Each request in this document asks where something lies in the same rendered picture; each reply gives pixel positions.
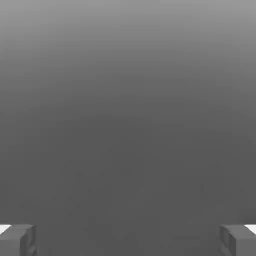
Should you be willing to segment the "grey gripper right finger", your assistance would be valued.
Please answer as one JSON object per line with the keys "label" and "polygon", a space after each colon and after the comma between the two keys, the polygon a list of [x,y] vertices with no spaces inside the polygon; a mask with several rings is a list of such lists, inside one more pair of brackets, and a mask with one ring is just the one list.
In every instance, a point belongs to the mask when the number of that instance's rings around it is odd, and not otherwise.
{"label": "grey gripper right finger", "polygon": [[221,225],[219,238],[223,256],[256,256],[256,224]]}

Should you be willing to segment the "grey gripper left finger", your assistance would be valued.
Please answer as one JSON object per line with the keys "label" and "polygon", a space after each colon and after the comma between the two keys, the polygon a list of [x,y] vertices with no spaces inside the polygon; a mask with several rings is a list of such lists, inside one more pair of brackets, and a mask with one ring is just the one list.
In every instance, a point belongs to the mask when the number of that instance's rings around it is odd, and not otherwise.
{"label": "grey gripper left finger", "polygon": [[0,256],[38,256],[37,227],[0,224]]}

